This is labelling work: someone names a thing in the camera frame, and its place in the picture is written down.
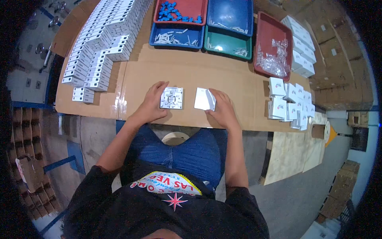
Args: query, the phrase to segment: floor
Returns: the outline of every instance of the floor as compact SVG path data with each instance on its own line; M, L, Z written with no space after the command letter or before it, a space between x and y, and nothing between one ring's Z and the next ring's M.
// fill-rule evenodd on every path
M338 133L351 133L345 119L330 119ZM43 144L47 163L67 157L66 140L82 143L86 172L97 162L102 152L115 136L115 120L66 116L66 135L58 135L56 113L44 112ZM162 138L169 132L181 131L187 135L198 128L152 125ZM243 132L244 155L249 176L250 192L256 196L260 210L268 223L271 238L300 238L318 214L333 178L346 160L350 138L337 137L326 148L323 163L301 174L266 186L258 183L265 158L267 132ZM60 203L66 207L84 178L64 165L49 172ZM117 177L113 191L121 186ZM224 178L216 190L216 199L225 200Z

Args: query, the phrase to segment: red tray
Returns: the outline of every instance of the red tray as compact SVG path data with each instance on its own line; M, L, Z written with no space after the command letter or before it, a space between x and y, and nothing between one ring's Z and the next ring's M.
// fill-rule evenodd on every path
M162 3L168 1L169 3L176 2L175 9L178 9L182 16L188 16L189 18L197 19L198 16L202 17L202 23L190 23L187 21L158 21L160 8ZM207 18L207 5L208 0L158 0L157 6L155 7L154 22L157 24L171 23L171 24L189 24L204 26L206 24Z
M277 77L269 72L264 71L260 65L256 65L257 62L257 46L260 44L261 51L264 53L276 55L277 47L272 47L272 39L276 41L282 41L286 39L288 41L288 47L286 48L286 52L288 53L286 57L286 61L289 65L289 68L292 66L292 54L293 54L293 38L292 31L277 21L275 18L265 14L263 12L258 12L257 14L257 31L256 31L256 46L255 53L253 55L253 67L254 70L262 75L268 77ZM289 81L290 71L288 75L283 78L283 81Z

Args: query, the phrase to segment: person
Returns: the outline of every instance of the person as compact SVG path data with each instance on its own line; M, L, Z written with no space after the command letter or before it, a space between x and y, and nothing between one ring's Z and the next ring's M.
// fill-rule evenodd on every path
M223 129L202 128L177 146L163 144L147 123L167 116L159 108L168 82L160 81L124 123L75 191L64 221L66 238L269 238L248 191L242 130L232 101L218 90L213 117ZM111 184L135 160L132 180ZM215 200L225 171L227 199Z

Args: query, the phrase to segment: jeans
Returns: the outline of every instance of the jeans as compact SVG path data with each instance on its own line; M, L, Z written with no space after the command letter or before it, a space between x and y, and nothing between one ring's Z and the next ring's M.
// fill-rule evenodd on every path
M129 148L131 152L140 160L182 170L201 181L209 181L207 187L215 189L224 174L227 131L202 128L184 143L169 146L145 124L134 137Z

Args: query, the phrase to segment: pink star graphic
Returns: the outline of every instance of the pink star graphic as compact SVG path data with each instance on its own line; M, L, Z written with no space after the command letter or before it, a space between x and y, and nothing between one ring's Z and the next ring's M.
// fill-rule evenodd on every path
M180 203L184 203L184 202L187 202L187 201L188 201L188 200L181 201L180 199L181 199L183 196L181 196L180 198L177 198L176 193L175 193L175 195L174 195L174 198L172 198L172 197L171 197L170 195L168 195L168 194L167 194L167 196L169 196L169 197L171 198L171 200L162 200L162 201L169 202L169 203L170 203L169 206L174 205L174 211L175 211L177 205L180 206L180 207L182 207L182 206L180 205Z

